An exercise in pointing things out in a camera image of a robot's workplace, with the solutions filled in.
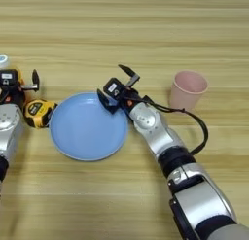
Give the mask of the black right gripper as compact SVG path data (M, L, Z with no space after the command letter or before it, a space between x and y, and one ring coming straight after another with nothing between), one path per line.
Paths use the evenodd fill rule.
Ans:
M119 67L130 76L129 81L126 84L127 87L132 87L140 80L140 76L128 66L119 64ZM113 99L107 97L99 89L97 91L97 96L102 106L111 114L115 114L119 109L122 109L128 115L131 110L142 101L138 91L134 88L115 89L111 95Z

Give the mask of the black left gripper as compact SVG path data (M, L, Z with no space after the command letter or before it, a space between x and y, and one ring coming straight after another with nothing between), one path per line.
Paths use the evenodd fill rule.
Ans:
M32 72L33 85L21 85L17 83L12 86L0 86L0 105L15 104L21 109L30 100L29 91L35 91L36 86L40 84L40 78L36 69Z

